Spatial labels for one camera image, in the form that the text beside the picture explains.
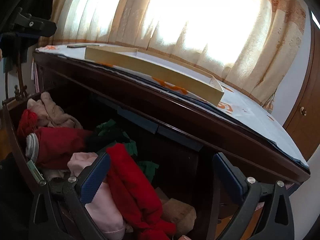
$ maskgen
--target curtain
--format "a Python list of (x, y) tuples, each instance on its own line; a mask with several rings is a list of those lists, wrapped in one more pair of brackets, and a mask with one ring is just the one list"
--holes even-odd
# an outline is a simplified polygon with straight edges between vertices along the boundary
[(54, 0), (40, 46), (102, 42), (202, 69), (269, 106), (301, 44), (303, 0)]

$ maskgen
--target door knob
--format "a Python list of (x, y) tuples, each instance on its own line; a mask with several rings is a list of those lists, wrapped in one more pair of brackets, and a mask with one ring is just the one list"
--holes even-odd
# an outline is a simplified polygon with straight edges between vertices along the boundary
[(307, 111), (306, 111), (306, 109), (304, 109), (304, 107), (301, 107), (301, 108), (300, 108), (300, 114), (302, 114), (302, 115), (304, 115), (304, 116), (307, 115)]

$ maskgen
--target screw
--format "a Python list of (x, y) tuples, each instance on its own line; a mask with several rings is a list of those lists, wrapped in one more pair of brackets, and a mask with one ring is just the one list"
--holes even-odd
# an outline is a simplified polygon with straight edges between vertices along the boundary
[(43, 180), (41, 180), (40, 182), (39, 182), (39, 185), (40, 186), (44, 186), (44, 185), (46, 185), (47, 184), (47, 182), (45, 181), (45, 179), (43, 179)]
[(278, 180), (278, 181), (277, 181), (277, 184), (278, 184), (279, 187), (283, 187), (283, 186), (284, 186), (284, 183), (283, 183), (283, 181), (281, 181), (281, 180)]
[(248, 178), (247, 178), (247, 181), (248, 181), (249, 183), (253, 184), (253, 183), (256, 182), (256, 179), (253, 178), (253, 177), (248, 177)]
[(68, 181), (69, 181), (70, 183), (74, 183), (74, 182), (77, 181), (77, 177), (71, 176), (71, 177), (69, 177)]

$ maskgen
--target bright red garment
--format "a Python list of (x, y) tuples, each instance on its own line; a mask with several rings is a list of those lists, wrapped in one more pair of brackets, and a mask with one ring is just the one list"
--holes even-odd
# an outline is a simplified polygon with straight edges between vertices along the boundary
[(162, 205), (154, 188), (129, 156), (123, 144), (107, 148), (111, 168), (107, 181), (113, 200), (124, 219), (138, 230), (138, 240), (168, 240), (175, 224), (160, 217)]
[(39, 141), (36, 164), (51, 170), (67, 170), (75, 152), (85, 150), (84, 139), (92, 131), (67, 127), (40, 127), (35, 131)]
[(19, 121), (17, 136), (20, 140), (25, 140), (26, 137), (37, 129), (38, 116), (36, 113), (25, 109)]

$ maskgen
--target wooden door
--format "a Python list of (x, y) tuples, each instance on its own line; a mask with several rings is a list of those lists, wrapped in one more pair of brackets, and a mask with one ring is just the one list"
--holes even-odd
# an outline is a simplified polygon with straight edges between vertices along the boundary
[(296, 103), (283, 126), (305, 159), (310, 159), (320, 143), (320, 30), (312, 20), (306, 76)]

